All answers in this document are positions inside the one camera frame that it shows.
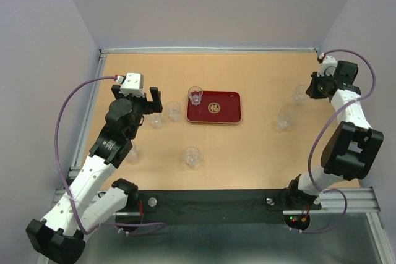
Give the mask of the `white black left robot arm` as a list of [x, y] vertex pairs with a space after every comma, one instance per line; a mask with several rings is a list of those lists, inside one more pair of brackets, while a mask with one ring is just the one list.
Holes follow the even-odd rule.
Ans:
[[132, 150], [144, 117], [163, 110], [161, 93], [150, 87], [152, 100], [145, 93], [111, 88], [115, 97], [105, 116], [105, 125], [89, 151], [84, 165], [56, 205], [40, 220], [33, 219], [26, 232], [33, 248], [55, 263], [75, 263], [82, 255], [87, 239], [118, 210], [137, 207], [143, 217], [138, 187], [125, 180], [114, 181], [95, 203], [99, 188], [115, 172]]

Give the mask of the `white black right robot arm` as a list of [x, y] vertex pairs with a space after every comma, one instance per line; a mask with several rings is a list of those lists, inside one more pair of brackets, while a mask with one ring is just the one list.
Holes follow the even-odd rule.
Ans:
[[312, 205], [331, 185], [368, 175], [384, 134], [374, 130], [364, 115], [361, 90], [354, 85], [357, 74], [355, 63], [337, 61], [332, 56], [319, 59], [319, 70], [312, 73], [306, 94], [311, 99], [328, 99], [338, 126], [321, 154], [319, 165], [290, 182], [285, 192], [289, 207]]

